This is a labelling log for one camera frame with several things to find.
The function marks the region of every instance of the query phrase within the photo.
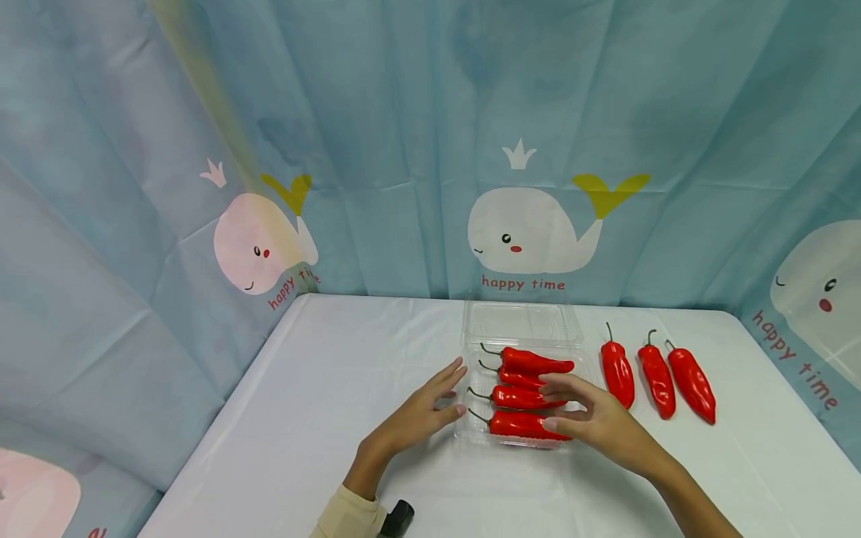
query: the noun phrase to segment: pink whale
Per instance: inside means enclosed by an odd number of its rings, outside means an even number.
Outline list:
[[[68,471],[0,448],[0,538],[62,538],[80,499]]]
[[[284,271],[318,258],[302,217],[294,228],[273,201],[253,193],[237,196],[221,215],[213,246],[227,280],[249,295],[268,292]]]

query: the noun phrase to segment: crown illustration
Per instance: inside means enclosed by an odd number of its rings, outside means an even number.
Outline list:
[[[528,152],[524,152],[523,139],[520,139],[517,142],[517,147],[514,148],[514,151],[512,151],[510,147],[504,147],[502,148],[502,151],[508,156],[508,162],[511,163],[512,170],[526,170],[526,163],[529,162],[532,154],[538,150],[533,148]]]
[[[215,166],[215,163],[207,159],[207,164],[209,164],[209,172],[203,172],[201,177],[215,183],[219,189],[227,185],[227,180],[224,178],[224,163],[218,163],[218,166]]]

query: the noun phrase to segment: fake pepper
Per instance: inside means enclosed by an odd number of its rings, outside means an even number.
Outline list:
[[[714,425],[717,419],[717,403],[703,369],[699,367],[690,351],[677,348],[669,340],[666,344],[672,348],[667,360],[670,362],[672,377],[676,380],[678,391],[682,393],[684,401],[697,415]]]
[[[672,386],[670,369],[666,367],[660,349],[652,345],[653,332],[657,332],[657,329],[648,332],[646,345],[637,351],[637,355],[640,357],[643,373],[652,391],[654,406],[658,408],[660,417],[667,420],[676,412],[676,389]]]
[[[505,347],[499,353],[488,351],[484,344],[481,348],[485,353],[498,355],[502,357],[502,366],[510,372],[519,372],[521,374],[541,375],[541,374],[567,374],[574,369],[573,361],[555,361],[536,355],[525,349],[514,349]]]
[[[547,431],[542,427],[544,417],[531,413],[518,413],[511,411],[496,411],[493,418],[487,420],[467,409],[481,422],[487,424],[490,433],[495,436],[528,437],[530,439],[553,439],[555,441],[571,441],[571,437]]]
[[[499,369],[494,370],[493,368],[485,366],[484,362],[482,361],[479,361],[479,364],[482,368],[486,370],[496,372],[499,375],[499,380],[507,385],[520,386],[521,388],[528,388],[530,390],[537,391],[544,384],[535,376],[512,372],[505,366],[499,367]]]
[[[544,401],[544,396],[538,391],[520,386],[497,385],[493,388],[490,396],[478,394],[471,386],[467,387],[467,392],[479,398],[490,400],[498,407],[507,407],[509,409],[550,409],[553,407],[562,407],[567,403],[564,401]]]
[[[601,346],[601,367],[604,370],[604,380],[607,381],[607,390],[625,409],[630,409],[634,404],[634,374],[631,373],[631,364],[625,357],[625,348],[618,342],[613,342],[613,330],[607,324],[610,333],[610,341]]]

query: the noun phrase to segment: white tablecloth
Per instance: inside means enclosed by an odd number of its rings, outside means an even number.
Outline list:
[[[307,536],[359,441],[460,353],[463,306],[299,298],[140,536]],[[631,411],[746,538],[861,533],[861,475],[735,318],[565,308],[596,373],[604,321],[638,372],[635,352],[652,328],[695,354],[717,397],[716,426],[681,398],[660,420],[640,379]],[[411,538],[680,535],[646,481],[583,446],[488,448],[444,430],[390,467],[381,500],[392,508],[399,498],[416,509]]]

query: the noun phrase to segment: beige sleeve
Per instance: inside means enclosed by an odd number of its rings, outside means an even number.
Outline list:
[[[368,501],[339,485],[311,538],[376,538],[386,516],[379,502]]]

